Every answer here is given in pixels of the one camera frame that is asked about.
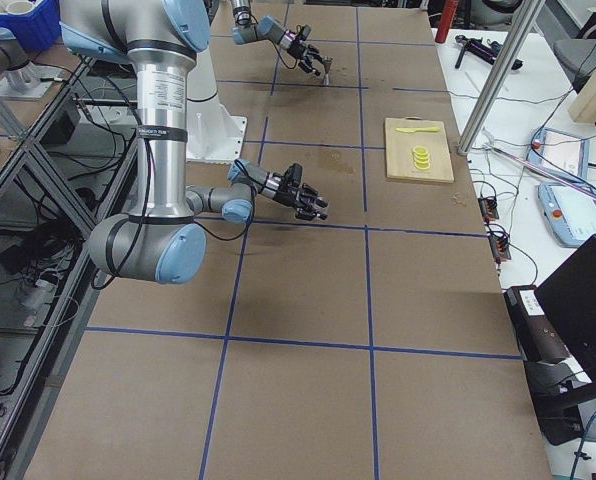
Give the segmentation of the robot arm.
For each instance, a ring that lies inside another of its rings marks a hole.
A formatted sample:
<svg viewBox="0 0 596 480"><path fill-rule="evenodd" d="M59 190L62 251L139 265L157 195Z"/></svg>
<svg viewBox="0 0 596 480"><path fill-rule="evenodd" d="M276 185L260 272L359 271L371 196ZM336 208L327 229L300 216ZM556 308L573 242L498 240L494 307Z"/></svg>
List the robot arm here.
<svg viewBox="0 0 596 480"><path fill-rule="evenodd" d="M293 31L270 15L257 20L249 1L231 1L231 6L234 20L232 37L235 44L269 41L278 55L281 50L285 51L294 59L294 67L299 67L307 74L317 77L321 75L321 71L314 65L318 62L323 67L325 79L328 79L332 58L322 55L316 46L308 42L311 33L310 25L298 26L297 30Z"/></svg>
<svg viewBox="0 0 596 480"><path fill-rule="evenodd" d="M264 196L302 220L325 219L327 203L302 182L299 165L272 173L242 159L229 170L229 186L185 182L187 80L210 43L205 1L64 1L62 38L75 54L129 64L137 76L138 200L128 212L101 221L87 248L111 278L182 284L200 269L206 229L195 217L220 214L248 227L255 199Z"/></svg>

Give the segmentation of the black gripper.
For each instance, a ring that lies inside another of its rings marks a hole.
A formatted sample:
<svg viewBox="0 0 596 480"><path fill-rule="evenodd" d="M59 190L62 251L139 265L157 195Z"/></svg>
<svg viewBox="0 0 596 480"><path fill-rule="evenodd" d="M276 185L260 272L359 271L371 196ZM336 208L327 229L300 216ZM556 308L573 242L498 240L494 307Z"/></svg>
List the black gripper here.
<svg viewBox="0 0 596 480"><path fill-rule="evenodd" d="M313 207L328 207L328 202L318 191L307 183L289 177L272 177L267 186L273 190L272 199L284 206L293 208L295 218L305 221L326 220L328 214Z"/></svg>
<svg viewBox="0 0 596 480"><path fill-rule="evenodd" d="M321 72L314 66L314 61L323 63L323 57L317 47L305 42L299 43L296 38L283 46L284 50L297 61L297 66L307 74L320 76Z"/></svg>

